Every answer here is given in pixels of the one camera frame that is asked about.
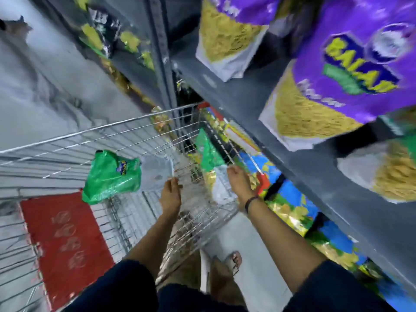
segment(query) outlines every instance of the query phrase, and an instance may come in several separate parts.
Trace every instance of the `dark blue shirt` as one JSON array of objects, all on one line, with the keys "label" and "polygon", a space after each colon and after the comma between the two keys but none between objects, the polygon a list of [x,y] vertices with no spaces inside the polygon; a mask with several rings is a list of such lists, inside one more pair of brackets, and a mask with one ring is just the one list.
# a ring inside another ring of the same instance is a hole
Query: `dark blue shirt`
[{"label": "dark blue shirt", "polygon": [[[123,260],[87,287],[65,312],[246,312],[241,306],[214,301],[211,296],[180,284],[156,294],[153,277],[143,265]],[[290,299],[285,312],[395,311],[388,303],[330,260],[322,263]]]}]

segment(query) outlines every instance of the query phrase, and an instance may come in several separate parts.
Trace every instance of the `gray floor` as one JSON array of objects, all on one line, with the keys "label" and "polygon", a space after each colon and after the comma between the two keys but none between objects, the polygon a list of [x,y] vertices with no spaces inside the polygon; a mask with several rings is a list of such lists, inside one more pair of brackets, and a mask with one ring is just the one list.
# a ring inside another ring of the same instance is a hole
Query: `gray floor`
[{"label": "gray floor", "polygon": [[[17,20],[20,15],[34,28],[28,36],[29,46],[60,84],[83,100],[83,108],[89,115],[111,122],[142,115],[139,108],[118,91],[107,75],[95,63],[85,60],[75,46],[60,35],[28,0],[0,0],[0,18]],[[44,115],[34,114],[21,106],[11,105],[7,109],[7,114],[0,114],[0,131],[4,132],[4,136],[7,135],[7,138],[0,138],[2,148],[69,132],[59,123],[51,122]],[[236,281],[250,312],[281,311],[291,293],[256,230],[241,214],[219,230],[206,247],[209,255],[217,255],[220,259],[235,250],[240,251],[243,257]]]}]

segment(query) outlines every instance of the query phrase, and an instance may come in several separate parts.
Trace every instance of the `metal wire basket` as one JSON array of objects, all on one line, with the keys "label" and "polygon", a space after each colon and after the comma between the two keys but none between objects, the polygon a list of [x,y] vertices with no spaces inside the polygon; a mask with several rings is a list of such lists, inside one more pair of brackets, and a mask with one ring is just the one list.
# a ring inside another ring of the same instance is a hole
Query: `metal wire basket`
[{"label": "metal wire basket", "polygon": [[[218,137],[196,104],[0,151],[0,311],[50,310],[37,261],[41,254],[30,242],[20,202],[79,191],[97,150],[110,149],[128,158],[164,154],[174,161],[175,175],[184,185],[183,211],[158,283],[203,247],[237,208],[236,202],[221,206],[212,202],[200,167],[190,159],[200,128],[226,161],[232,163],[239,155],[241,150]],[[157,192],[120,194],[91,209],[114,262],[120,261],[161,215]]]}]

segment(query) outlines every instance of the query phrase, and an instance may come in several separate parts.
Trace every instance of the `person's right hand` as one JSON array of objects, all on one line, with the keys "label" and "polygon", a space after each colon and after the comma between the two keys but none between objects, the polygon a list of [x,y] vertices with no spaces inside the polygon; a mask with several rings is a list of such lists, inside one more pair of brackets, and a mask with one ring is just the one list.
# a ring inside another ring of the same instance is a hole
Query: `person's right hand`
[{"label": "person's right hand", "polygon": [[237,195],[240,202],[240,210],[244,210],[245,203],[250,198],[256,196],[250,186],[250,178],[247,173],[239,166],[231,165],[227,168],[228,179],[233,192]]}]

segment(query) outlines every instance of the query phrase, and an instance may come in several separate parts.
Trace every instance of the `bracelet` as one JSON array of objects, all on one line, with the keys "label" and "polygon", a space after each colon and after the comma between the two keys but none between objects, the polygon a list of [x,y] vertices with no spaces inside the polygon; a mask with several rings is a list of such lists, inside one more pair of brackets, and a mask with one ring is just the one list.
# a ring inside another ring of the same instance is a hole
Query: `bracelet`
[{"label": "bracelet", "polygon": [[259,196],[254,196],[254,197],[250,198],[249,200],[247,200],[247,202],[245,203],[244,208],[245,208],[245,210],[247,211],[247,214],[248,214],[248,207],[250,206],[251,202],[252,202],[254,199],[257,199],[257,198],[259,198]]}]

